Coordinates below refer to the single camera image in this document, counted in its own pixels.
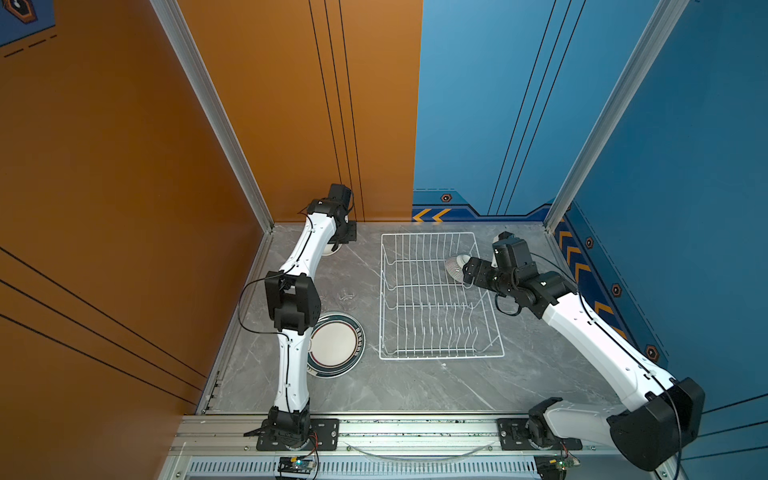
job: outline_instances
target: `blue wall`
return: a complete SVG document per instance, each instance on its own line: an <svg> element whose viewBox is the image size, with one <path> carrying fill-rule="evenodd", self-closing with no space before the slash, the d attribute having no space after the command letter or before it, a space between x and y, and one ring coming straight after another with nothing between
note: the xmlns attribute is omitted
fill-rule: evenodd
<svg viewBox="0 0 768 480"><path fill-rule="evenodd" d="M768 392L767 47L768 2L691 2L576 197L705 409ZM765 420L768 398L705 414L701 433ZM768 424L701 438L684 458L761 445ZM684 467L765 478L766 461L763 449Z"/></svg>
<svg viewBox="0 0 768 480"><path fill-rule="evenodd" d="M425 0L414 190L481 215L551 201L656 4Z"/></svg>

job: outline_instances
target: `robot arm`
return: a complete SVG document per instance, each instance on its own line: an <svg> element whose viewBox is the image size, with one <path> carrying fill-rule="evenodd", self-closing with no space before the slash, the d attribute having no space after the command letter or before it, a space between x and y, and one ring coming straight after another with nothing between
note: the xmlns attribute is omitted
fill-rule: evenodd
<svg viewBox="0 0 768 480"><path fill-rule="evenodd" d="M310 437L306 356L320 317L313 278L328 246L337 248L356 239L357 224L349 221L351 200L352 191L339 184L331 185L328 197L313 200L293 252L280 271L268 272L264 280L267 309L280 333L280 383L274 406L258 433L291 449L301 448Z"/></svg>
<svg viewBox="0 0 768 480"><path fill-rule="evenodd" d="M528 429L540 447L577 438L615 445L630 462L652 471L698 435L703 390L677 381L618 335L559 273L540 274L525 240L504 232L493 243L494 261L470 258L465 283L512 296L570 341L607 380L618 406L575 405L560 398L530 410Z"/></svg>

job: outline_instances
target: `yellow chevron stripe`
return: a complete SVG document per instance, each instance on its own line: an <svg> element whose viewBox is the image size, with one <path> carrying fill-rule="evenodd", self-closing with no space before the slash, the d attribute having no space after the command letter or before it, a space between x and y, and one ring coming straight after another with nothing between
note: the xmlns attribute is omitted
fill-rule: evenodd
<svg viewBox="0 0 768 480"><path fill-rule="evenodd" d="M560 232L560 250L563 250L563 237L573 237L573 234L565 230Z"/></svg>
<svg viewBox="0 0 768 480"><path fill-rule="evenodd" d="M611 328L616 330L616 333L618 333L619 335L623 336L625 340L627 339L627 334L626 333L622 332L621 330L619 330L618 328L616 328L613 325L611 325Z"/></svg>
<svg viewBox="0 0 768 480"><path fill-rule="evenodd" d="M446 214L446 213L448 213L449 211L451 211L451 209L450 209L450 208L446 208L445 210L443 210L443 211L442 211L442 212L440 212L439 214L437 214L437 215L435 215L434 217L432 217L432 219L433 219L435 222L442 222L442 219L441 219L440 217L442 217L443 215L445 215L445 214Z"/></svg>
<svg viewBox="0 0 768 480"><path fill-rule="evenodd" d="M568 247L566 249L566 251L568 252L568 254L565 256L565 262L568 264L568 266L570 266L571 265L571 253L581 253L581 250L579 250L576 247Z"/></svg>
<svg viewBox="0 0 768 480"><path fill-rule="evenodd" d="M589 265L584 265L583 263L576 262L576 283L578 283L578 273L579 270L586 270L588 272L591 272L592 269L589 267Z"/></svg>
<svg viewBox="0 0 768 480"><path fill-rule="evenodd" d="M416 216L413 217L413 220L416 220L417 222L423 222L424 220L422 220L422 215L426 214L430 210L431 210L431 208L425 208L424 210L422 210L421 212L416 214Z"/></svg>
<svg viewBox="0 0 768 480"><path fill-rule="evenodd" d="M594 303L594 312L598 315L600 315L600 310L603 310L605 312L610 313L611 315L614 315L614 310L610 308L608 305L600 302Z"/></svg>

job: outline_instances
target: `gray marble surface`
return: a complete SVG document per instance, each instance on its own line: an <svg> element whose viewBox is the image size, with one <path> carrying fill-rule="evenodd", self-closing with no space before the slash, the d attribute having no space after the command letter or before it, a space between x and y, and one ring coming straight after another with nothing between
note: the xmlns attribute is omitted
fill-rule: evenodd
<svg viewBox="0 0 768 480"><path fill-rule="evenodd" d="M275 227L266 270L282 265L302 224ZM358 240L324 257L315 278L323 311L349 313L362 324L365 352L347 374L310 376L311 409L324 412L527 412L542 399L561 396L576 403L617 403L597 370L558 332L527 310L497 314L505 356L494 359L381 360L379 358L379 272L381 234L398 232L475 233L480 256L491 257L493 237L509 231L528 241L531 252L563 265L540 224L533 223L361 223ZM548 265L539 261L539 270ZM515 307L500 299L506 311ZM273 330L263 284L258 284L243 319L250 328ZM277 339L241 330L209 412L266 412L277 389Z"/></svg>

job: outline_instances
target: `white wire rack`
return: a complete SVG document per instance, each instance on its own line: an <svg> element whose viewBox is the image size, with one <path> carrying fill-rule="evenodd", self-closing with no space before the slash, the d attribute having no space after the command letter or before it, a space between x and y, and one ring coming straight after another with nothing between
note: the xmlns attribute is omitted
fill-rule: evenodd
<svg viewBox="0 0 768 480"><path fill-rule="evenodd" d="M504 356L491 293L445 271L461 253L478 256L474 233L382 235L379 358Z"/></svg>

